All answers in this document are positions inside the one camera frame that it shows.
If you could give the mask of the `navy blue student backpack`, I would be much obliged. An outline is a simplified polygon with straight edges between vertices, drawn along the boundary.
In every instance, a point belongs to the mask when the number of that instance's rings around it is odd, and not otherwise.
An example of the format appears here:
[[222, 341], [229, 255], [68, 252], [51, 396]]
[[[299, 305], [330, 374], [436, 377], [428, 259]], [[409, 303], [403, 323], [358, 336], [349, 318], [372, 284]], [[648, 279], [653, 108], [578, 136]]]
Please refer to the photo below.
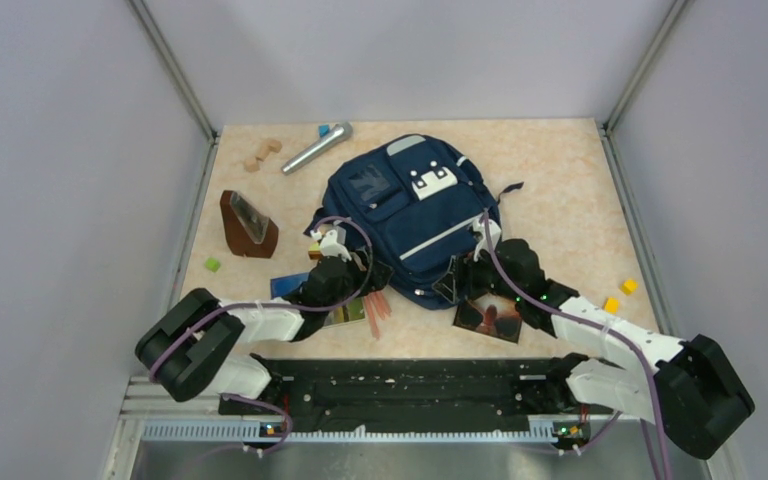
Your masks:
[[329, 178], [308, 230], [348, 218], [348, 249], [372, 247], [394, 269], [390, 286], [429, 310], [450, 305], [432, 290], [453, 256], [471, 255], [472, 221], [485, 210], [501, 227], [499, 198], [449, 143], [410, 134], [343, 163]]

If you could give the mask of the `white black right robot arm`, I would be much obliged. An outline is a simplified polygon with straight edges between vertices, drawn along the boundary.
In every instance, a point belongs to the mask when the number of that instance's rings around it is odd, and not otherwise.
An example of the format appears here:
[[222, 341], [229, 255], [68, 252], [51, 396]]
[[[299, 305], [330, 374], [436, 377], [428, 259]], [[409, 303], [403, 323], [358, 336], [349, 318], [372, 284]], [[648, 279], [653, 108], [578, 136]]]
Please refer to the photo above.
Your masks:
[[434, 288], [443, 298], [505, 298], [531, 328], [596, 351], [546, 385], [549, 404], [560, 412], [582, 403], [619, 410], [652, 424], [686, 454], [707, 460], [756, 411], [714, 339], [666, 335], [598, 307], [548, 277], [523, 239], [503, 240], [493, 251], [448, 253], [439, 270]]

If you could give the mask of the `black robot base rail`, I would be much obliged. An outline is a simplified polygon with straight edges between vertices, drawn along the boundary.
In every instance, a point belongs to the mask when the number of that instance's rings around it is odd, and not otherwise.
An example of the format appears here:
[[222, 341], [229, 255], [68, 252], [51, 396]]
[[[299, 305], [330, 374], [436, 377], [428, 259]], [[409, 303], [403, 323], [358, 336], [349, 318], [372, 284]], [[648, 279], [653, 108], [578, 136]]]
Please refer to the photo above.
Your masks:
[[257, 405], [222, 396], [221, 415], [289, 415], [295, 439], [356, 430], [376, 440], [501, 437], [582, 448], [600, 432], [561, 381], [577, 355], [544, 359], [264, 359]]

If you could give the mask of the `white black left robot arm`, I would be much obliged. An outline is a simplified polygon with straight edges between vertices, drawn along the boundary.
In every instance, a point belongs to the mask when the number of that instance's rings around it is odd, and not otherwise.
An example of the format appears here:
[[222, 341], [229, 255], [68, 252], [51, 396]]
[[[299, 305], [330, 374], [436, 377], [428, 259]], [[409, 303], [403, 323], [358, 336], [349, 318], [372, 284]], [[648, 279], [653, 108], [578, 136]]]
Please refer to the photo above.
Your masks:
[[382, 290], [392, 274], [364, 252], [359, 259], [319, 260], [297, 288], [268, 301], [231, 302], [195, 288], [137, 341], [135, 356], [177, 402], [233, 394], [255, 412], [268, 413], [279, 404], [280, 386], [260, 361], [234, 359], [232, 351], [264, 341], [305, 340], [334, 311]]

